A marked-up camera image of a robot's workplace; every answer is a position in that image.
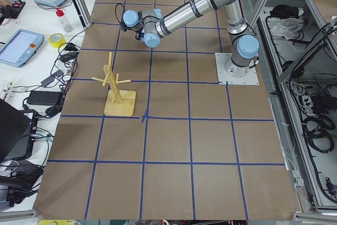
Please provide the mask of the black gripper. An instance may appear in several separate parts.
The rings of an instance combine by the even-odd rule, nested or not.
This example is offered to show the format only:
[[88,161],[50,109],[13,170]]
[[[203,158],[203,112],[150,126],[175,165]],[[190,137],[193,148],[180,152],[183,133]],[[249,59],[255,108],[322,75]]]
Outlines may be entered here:
[[135,39],[141,42],[144,42],[144,32],[143,31],[137,31],[135,34]]

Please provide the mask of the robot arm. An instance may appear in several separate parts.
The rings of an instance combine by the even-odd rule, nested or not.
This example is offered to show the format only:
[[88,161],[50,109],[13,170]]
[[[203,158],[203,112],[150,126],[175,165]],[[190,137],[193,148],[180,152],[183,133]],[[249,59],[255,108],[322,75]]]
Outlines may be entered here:
[[220,8],[225,11],[227,32],[233,46],[233,54],[224,64],[225,71],[235,78],[244,77],[254,67],[251,62],[260,45],[247,31],[249,24],[243,15],[240,0],[189,0],[165,16],[158,8],[138,12],[128,10],[123,12],[120,27],[124,32],[134,31],[137,40],[155,48],[162,38]]

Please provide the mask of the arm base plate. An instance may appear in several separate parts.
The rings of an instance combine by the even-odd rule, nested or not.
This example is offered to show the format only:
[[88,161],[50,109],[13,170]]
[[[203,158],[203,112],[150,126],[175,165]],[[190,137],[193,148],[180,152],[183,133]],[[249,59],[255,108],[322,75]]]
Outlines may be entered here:
[[253,61],[249,66],[238,67],[232,62],[232,53],[215,53],[218,83],[222,85],[259,85]]

